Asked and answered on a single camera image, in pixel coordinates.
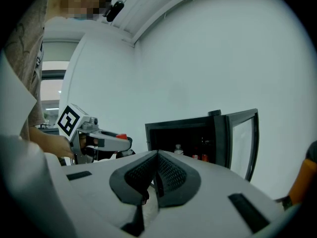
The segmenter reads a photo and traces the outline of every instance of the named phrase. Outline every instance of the black rubber pad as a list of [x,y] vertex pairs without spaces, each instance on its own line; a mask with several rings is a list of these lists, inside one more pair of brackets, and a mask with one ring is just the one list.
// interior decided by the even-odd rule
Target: black rubber pad
[[269,224],[267,219],[243,194],[232,194],[228,198],[254,234]]
[[68,180],[76,180],[82,177],[87,177],[87,176],[91,176],[92,173],[90,173],[89,171],[83,171],[83,172],[79,172],[79,173],[74,173],[74,174],[70,174],[70,175],[66,175]]

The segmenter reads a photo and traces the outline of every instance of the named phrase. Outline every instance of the person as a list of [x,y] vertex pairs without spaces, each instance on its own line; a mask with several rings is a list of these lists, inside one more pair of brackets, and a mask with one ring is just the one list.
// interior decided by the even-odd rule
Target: person
[[[74,158],[65,137],[45,134],[35,127],[45,122],[40,96],[45,23],[57,16],[96,19],[106,12],[110,4],[111,0],[34,0],[4,46],[12,69],[37,100],[20,136],[38,144],[44,152]],[[85,143],[85,137],[81,137],[82,148]]]

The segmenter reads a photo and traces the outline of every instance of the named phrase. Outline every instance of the red part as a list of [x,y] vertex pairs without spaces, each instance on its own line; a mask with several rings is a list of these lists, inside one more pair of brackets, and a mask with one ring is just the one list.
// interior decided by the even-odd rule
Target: red part
[[119,134],[119,135],[117,135],[117,136],[115,136],[115,137],[116,137],[116,138],[120,138],[120,139],[125,139],[125,140],[128,139],[127,134]]

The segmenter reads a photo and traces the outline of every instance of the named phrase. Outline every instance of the mini fridge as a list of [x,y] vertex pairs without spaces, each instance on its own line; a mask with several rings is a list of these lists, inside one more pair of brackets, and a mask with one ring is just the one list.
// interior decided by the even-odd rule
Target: mini fridge
[[257,109],[222,115],[220,110],[206,117],[148,123],[148,150],[174,152],[180,144],[184,155],[226,167],[250,181],[259,148]]

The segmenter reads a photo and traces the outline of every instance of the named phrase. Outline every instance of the orange object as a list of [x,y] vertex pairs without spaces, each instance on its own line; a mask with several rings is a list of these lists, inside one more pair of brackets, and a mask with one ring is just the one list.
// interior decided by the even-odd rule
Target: orange object
[[293,204],[303,202],[315,174],[317,174],[317,164],[309,159],[305,159],[289,191],[289,196]]
[[116,137],[116,138],[120,138],[120,139],[125,139],[125,140],[128,139],[127,134],[119,134],[119,135],[117,135],[117,136],[115,136],[115,137]]

